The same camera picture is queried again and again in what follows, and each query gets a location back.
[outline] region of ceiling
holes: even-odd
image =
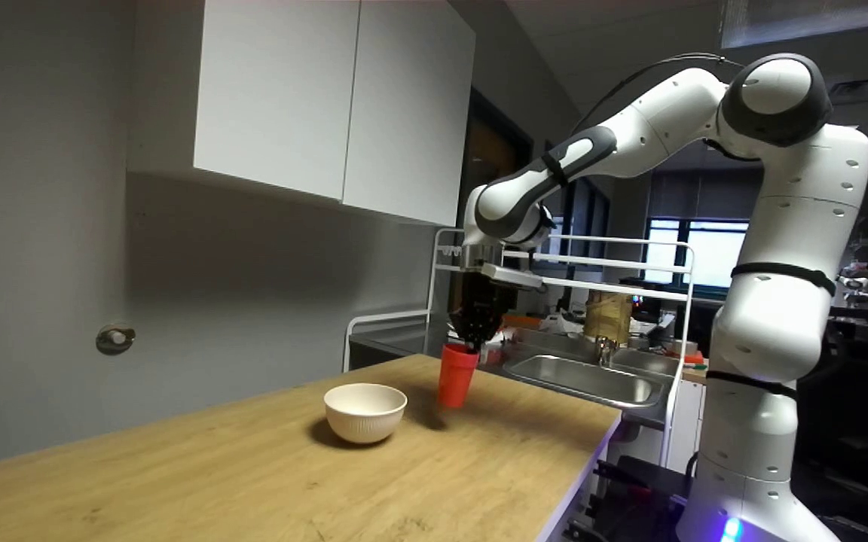
[[[631,73],[682,53],[720,53],[738,63],[799,53],[819,63],[833,92],[833,121],[868,133],[868,31],[791,39],[760,48],[720,48],[722,0],[507,0],[578,112],[587,112]],[[601,119],[668,73],[636,80]],[[668,168],[722,168],[720,154],[693,149]]]

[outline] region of white bowl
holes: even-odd
[[[405,419],[406,396],[379,384],[346,384],[323,396],[325,421],[346,442],[379,442]]]

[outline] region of countertop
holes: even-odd
[[[410,398],[379,445],[323,419],[362,381]],[[0,539],[546,539],[621,421],[495,373],[441,413],[433,385],[437,360],[410,356],[0,461]]]

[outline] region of wall cabinet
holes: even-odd
[[[446,0],[142,0],[129,173],[446,227],[469,73]]]

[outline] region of wall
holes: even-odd
[[[524,39],[484,43],[477,83],[553,139],[551,80],[495,63]],[[0,459],[335,373],[353,313],[424,300],[427,227],[127,177],[129,55],[132,0],[0,0]]]

